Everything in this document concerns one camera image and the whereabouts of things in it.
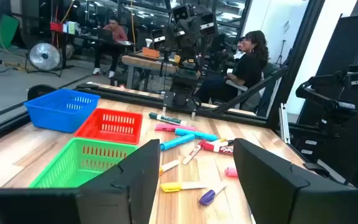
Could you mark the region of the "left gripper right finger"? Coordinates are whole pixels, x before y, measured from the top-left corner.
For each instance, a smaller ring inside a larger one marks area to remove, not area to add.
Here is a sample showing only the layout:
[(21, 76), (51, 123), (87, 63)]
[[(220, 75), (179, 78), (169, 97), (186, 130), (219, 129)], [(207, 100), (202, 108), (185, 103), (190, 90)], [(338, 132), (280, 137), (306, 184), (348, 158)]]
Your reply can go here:
[(313, 174), (245, 139), (234, 161), (257, 223), (358, 223), (358, 189)]

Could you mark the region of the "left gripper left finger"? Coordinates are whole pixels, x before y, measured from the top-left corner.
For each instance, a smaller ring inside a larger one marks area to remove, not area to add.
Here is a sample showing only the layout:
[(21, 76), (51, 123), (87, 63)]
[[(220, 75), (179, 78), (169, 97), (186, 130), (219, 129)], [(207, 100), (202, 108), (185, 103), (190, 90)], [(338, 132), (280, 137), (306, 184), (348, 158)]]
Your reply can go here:
[(0, 223), (148, 223), (160, 141), (71, 139), (27, 188), (0, 189)]

